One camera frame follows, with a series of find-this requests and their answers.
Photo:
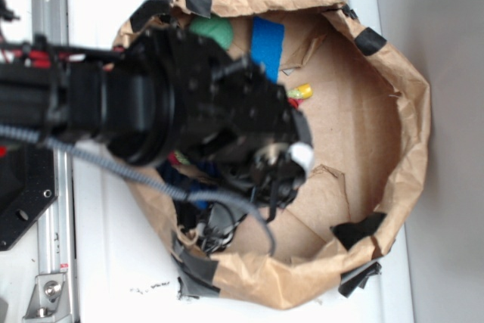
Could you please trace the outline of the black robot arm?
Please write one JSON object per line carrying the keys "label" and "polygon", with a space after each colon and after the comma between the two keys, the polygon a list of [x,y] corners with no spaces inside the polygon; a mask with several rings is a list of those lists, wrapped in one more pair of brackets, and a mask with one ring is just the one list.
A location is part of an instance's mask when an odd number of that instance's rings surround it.
{"label": "black robot arm", "polygon": [[4,43],[1,122],[103,143],[133,166],[175,152],[217,165],[224,183],[288,203],[314,165],[305,116],[282,85],[213,39],[151,27],[123,50]]}

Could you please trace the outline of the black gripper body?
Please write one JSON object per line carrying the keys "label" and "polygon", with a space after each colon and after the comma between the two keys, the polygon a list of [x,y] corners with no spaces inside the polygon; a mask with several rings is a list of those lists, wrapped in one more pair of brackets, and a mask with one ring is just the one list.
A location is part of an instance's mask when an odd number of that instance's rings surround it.
{"label": "black gripper body", "polygon": [[148,165],[180,151],[215,163],[229,188],[261,202],[291,202],[314,161],[305,115],[250,57],[232,59],[214,40],[150,28],[128,49],[142,75],[144,140],[128,161]]}

